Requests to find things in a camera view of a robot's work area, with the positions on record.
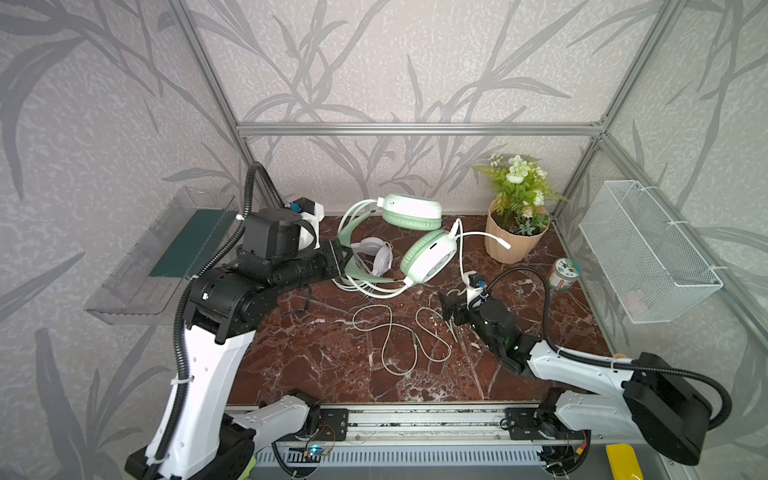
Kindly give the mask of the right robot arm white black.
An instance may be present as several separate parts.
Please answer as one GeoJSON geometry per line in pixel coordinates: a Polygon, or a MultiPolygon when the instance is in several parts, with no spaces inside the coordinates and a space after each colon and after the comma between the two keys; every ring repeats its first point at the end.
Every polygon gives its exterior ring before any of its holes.
{"type": "Polygon", "coordinates": [[[505,369],[553,381],[535,415],[536,427],[559,433],[605,433],[643,440],[684,465],[699,463],[708,432],[730,417],[733,400],[711,377],[674,368],[660,356],[637,358],[587,354],[557,345],[550,336],[551,293],[544,293],[542,334],[525,333],[515,314],[492,295],[494,282],[472,273],[466,297],[442,293],[442,316],[467,325],[505,369]]]}

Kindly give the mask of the white over-ear headphones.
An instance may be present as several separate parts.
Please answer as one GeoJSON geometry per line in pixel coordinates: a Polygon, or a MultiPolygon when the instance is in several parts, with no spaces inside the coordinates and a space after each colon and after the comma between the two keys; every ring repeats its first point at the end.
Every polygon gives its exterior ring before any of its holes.
{"type": "Polygon", "coordinates": [[[374,292],[384,292],[380,283],[386,281],[385,274],[392,268],[393,247],[377,237],[367,237],[351,244],[355,267],[353,272],[333,283],[343,291],[354,291],[358,287],[374,292]]]}

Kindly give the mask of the mint green over-ear headphones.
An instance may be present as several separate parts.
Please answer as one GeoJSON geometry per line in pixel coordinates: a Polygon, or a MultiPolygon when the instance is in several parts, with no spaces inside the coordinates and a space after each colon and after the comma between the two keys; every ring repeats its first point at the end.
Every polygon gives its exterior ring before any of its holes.
{"type": "Polygon", "coordinates": [[[386,223],[420,235],[402,252],[398,279],[368,273],[355,258],[346,260],[340,276],[333,281],[343,291],[378,300],[392,299],[411,287],[428,283],[458,253],[457,228],[443,227],[443,209],[439,202],[396,193],[364,199],[349,207],[337,227],[340,244],[352,248],[354,231],[375,212],[379,212],[386,223]]]}

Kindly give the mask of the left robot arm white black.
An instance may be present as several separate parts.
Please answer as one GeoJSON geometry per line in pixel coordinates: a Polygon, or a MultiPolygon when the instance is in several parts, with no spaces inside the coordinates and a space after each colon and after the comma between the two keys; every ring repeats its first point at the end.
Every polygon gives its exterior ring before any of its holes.
{"type": "Polygon", "coordinates": [[[297,433],[312,435],[319,402],[301,392],[251,420],[225,407],[239,365],[281,295],[337,279],[350,248],[322,241],[287,207],[260,163],[249,166],[233,236],[192,276],[173,325],[177,375],[152,441],[126,460],[136,479],[236,479],[254,453],[297,433]]]}

